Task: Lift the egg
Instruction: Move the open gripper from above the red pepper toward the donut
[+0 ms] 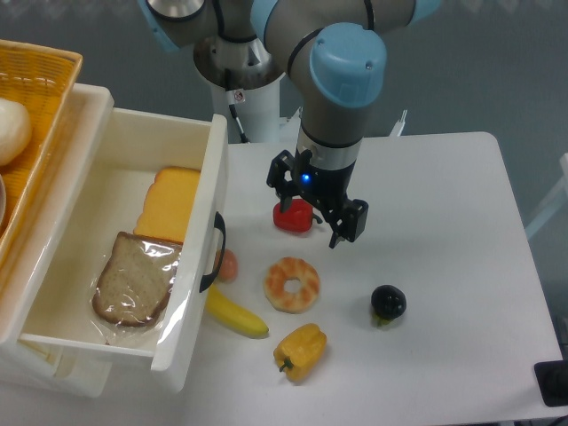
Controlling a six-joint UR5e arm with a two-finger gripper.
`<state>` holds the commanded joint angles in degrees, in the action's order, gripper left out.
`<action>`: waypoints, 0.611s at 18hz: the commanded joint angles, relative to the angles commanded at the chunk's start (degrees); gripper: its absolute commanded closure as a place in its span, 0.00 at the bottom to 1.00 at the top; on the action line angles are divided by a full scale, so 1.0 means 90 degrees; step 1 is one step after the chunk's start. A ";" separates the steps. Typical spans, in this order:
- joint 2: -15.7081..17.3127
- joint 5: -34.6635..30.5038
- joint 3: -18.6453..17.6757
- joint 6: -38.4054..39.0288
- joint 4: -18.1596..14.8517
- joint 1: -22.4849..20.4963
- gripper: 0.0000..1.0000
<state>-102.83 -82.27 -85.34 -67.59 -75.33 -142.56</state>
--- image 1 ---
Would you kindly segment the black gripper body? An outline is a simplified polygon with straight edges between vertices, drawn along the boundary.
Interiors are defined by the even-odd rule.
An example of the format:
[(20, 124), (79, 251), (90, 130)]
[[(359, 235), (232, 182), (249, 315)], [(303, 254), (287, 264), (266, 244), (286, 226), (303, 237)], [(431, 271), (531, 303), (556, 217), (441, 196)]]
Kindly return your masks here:
[(296, 184), (294, 197), (299, 196), (319, 211), (325, 206), (334, 207), (340, 200), (348, 199), (347, 188), (355, 163), (339, 170), (325, 170), (311, 164), (310, 151), (293, 156), (294, 167), (286, 174), (286, 178), (292, 179)]

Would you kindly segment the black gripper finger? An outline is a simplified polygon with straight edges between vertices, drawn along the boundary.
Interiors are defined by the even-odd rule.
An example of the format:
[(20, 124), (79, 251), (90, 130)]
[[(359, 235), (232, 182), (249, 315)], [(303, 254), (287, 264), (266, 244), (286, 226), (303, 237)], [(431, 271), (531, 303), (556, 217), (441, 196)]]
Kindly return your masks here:
[(329, 247), (334, 249), (340, 241), (354, 242), (365, 230), (368, 204), (359, 199), (343, 199), (334, 207), (320, 210), (332, 229)]
[(294, 167), (294, 156), (288, 150), (281, 151), (271, 161), (266, 184), (275, 190), (280, 199), (280, 212), (286, 212), (296, 195), (296, 184), (286, 174)]

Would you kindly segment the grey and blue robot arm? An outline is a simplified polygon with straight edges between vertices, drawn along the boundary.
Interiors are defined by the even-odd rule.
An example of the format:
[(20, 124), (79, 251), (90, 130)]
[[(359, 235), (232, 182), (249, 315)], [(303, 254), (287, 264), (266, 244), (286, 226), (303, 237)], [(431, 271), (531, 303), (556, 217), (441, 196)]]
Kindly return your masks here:
[(383, 86), (383, 34), (431, 15), (436, 1), (143, 1), (167, 49), (193, 47), (200, 75), (221, 89), (234, 120), (237, 95), (286, 76), (303, 96), (296, 150), (276, 156), (267, 184), (282, 210), (311, 204), (332, 242), (355, 241), (368, 206), (347, 195), (372, 105)]

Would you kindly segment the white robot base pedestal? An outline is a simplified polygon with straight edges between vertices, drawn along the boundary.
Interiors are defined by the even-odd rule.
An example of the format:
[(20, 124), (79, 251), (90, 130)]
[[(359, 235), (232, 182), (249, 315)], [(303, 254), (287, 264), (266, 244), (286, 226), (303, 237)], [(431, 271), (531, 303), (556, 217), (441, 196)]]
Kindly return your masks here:
[(209, 86), (214, 112), (227, 120), (231, 143), (280, 141), (284, 73), (259, 40), (233, 43), (210, 37), (194, 46), (193, 61)]

